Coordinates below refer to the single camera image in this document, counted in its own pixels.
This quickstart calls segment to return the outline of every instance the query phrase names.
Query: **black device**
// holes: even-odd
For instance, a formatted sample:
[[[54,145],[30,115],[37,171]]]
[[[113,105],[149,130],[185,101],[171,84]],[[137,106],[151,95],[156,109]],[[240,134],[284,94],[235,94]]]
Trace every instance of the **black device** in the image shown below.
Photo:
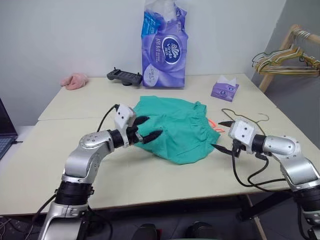
[[[131,86],[132,84],[139,85],[142,81],[142,75],[139,72],[135,74],[127,71],[121,71],[116,68],[109,72],[106,77],[109,80],[119,79],[124,86]]]
[[[17,137],[18,134],[15,127],[0,99],[0,159],[5,155]]]

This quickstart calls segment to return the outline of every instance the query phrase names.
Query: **purple tissue box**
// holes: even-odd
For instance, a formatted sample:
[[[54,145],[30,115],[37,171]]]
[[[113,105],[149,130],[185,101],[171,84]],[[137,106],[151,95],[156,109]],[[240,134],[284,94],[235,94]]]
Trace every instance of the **purple tissue box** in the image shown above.
[[[238,87],[239,84],[236,84],[234,87],[227,83],[216,83],[213,86],[211,96],[218,99],[226,100],[228,102],[232,102],[238,90]]]

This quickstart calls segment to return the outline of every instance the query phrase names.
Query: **vinda logo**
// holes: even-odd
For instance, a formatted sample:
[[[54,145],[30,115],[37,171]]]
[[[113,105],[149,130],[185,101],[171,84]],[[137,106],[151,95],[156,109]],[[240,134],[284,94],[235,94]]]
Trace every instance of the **vinda logo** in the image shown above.
[[[162,41],[162,49],[167,64],[175,64],[180,59],[181,49],[173,37],[166,37]]]

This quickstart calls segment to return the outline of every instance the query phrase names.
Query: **pink towel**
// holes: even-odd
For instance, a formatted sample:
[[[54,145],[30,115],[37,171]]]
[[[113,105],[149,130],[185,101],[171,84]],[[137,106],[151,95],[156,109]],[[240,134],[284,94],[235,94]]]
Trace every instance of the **pink towel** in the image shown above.
[[[71,76],[61,80],[61,87],[65,86],[67,90],[82,88],[88,82],[88,77],[84,73],[73,73]]]

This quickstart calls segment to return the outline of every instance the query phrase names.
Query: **laptop screen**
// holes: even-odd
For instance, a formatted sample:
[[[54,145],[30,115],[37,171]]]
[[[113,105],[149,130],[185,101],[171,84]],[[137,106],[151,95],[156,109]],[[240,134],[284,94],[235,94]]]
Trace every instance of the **laptop screen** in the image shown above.
[[[4,104],[0,99],[0,136],[1,135],[17,135],[17,132],[9,118]]]

